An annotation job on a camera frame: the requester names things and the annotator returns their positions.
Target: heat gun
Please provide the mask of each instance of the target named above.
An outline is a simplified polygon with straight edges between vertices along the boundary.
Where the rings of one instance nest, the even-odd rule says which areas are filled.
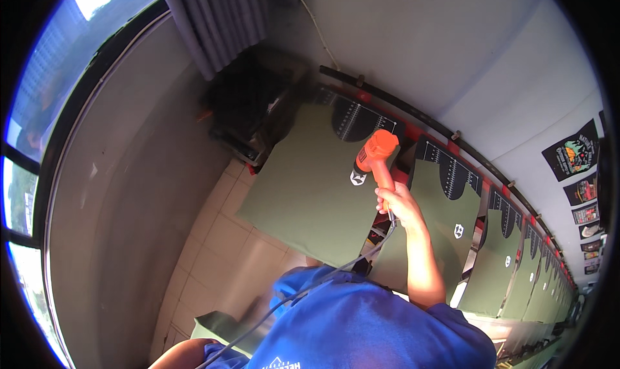
[[[376,130],[355,158],[351,181],[358,180],[357,184],[361,185],[366,179],[367,173],[372,172],[379,187],[395,191],[394,180],[389,172],[386,160],[392,155],[398,144],[398,137],[395,134],[386,130]],[[383,202],[383,210],[389,211],[387,201]]]

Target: gray curtain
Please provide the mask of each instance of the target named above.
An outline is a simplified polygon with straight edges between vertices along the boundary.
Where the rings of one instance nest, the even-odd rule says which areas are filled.
[[[267,36],[267,0],[166,0],[206,80]]]

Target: wall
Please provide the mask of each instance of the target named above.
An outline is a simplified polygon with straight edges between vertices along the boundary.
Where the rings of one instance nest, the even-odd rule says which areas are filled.
[[[168,16],[106,78],[65,155],[51,284],[78,368],[148,364],[166,286],[229,154],[196,123],[207,83]]]
[[[516,184],[556,235],[576,282],[577,226],[541,151],[595,118],[601,100],[553,0],[306,0],[342,70],[435,117]],[[272,15],[267,43],[331,66],[302,6]]]

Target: blue t-shirt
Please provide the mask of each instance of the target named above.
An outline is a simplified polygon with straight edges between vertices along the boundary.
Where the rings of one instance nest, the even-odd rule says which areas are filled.
[[[288,296],[331,272],[297,268],[275,282]],[[349,272],[282,306],[251,360],[228,351],[208,368],[493,368],[495,348],[461,311],[439,303],[423,311]],[[205,346],[205,359],[222,349]]]

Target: heat gun cord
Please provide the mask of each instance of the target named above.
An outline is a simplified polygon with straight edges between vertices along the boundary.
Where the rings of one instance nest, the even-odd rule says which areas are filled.
[[[286,303],[288,301],[291,301],[291,300],[295,300],[296,298],[298,298],[301,295],[304,295],[305,293],[307,293],[311,289],[316,288],[316,287],[320,286],[321,284],[325,283],[327,280],[332,278],[336,273],[343,271],[345,268],[351,267],[352,265],[354,265],[355,263],[360,261],[362,258],[366,258],[368,256],[372,256],[373,254],[378,252],[379,249],[381,249],[381,247],[383,246],[385,241],[388,240],[388,238],[391,236],[392,232],[394,232],[394,229],[396,228],[396,217],[394,216],[394,213],[391,210],[388,210],[387,211],[387,215],[388,215],[389,220],[391,222],[390,227],[389,227],[389,229],[388,229],[388,231],[386,233],[386,236],[383,238],[383,240],[379,241],[373,249],[369,250],[366,254],[361,255],[360,257],[356,258],[355,260],[351,260],[350,262],[346,263],[345,265],[342,265],[341,267],[336,268],[332,272],[330,272],[327,275],[323,276],[321,279],[315,281],[312,285],[310,285],[310,287],[303,288],[303,289],[297,291],[296,293],[294,293],[294,294],[292,294],[290,296],[287,296],[286,298],[281,300],[274,307],[271,307],[269,309],[268,313],[265,314],[265,316],[262,319],[260,319],[259,322],[257,324],[255,324],[251,329],[246,331],[244,334],[238,336],[233,342],[231,342],[228,345],[224,346],[219,352],[215,353],[211,358],[209,358],[208,360],[206,360],[205,362],[200,364],[198,367],[196,367],[196,369],[205,369],[207,366],[209,366],[210,364],[215,362],[215,360],[217,360],[222,354],[224,354],[224,352],[226,350],[232,349],[233,346],[235,346],[237,343],[241,342],[248,335],[252,334],[254,332],[254,330],[258,329],[259,326],[263,322],[265,322],[269,318],[269,316],[271,314],[273,314],[274,311],[277,310],[284,303]]]

